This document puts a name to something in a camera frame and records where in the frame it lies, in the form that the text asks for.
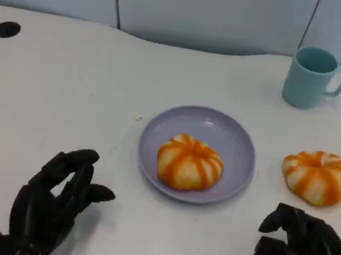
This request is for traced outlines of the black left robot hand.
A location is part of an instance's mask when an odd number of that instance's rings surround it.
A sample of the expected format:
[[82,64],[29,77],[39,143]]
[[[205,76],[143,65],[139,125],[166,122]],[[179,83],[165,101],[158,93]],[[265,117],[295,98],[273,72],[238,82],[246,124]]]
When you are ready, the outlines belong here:
[[115,199],[111,189],[92,183],[98,160],[93,149],[61,151],[21,187],[9,222],[9,235],[20,253],[51,255],[69,235],[77,215],[92,203]]

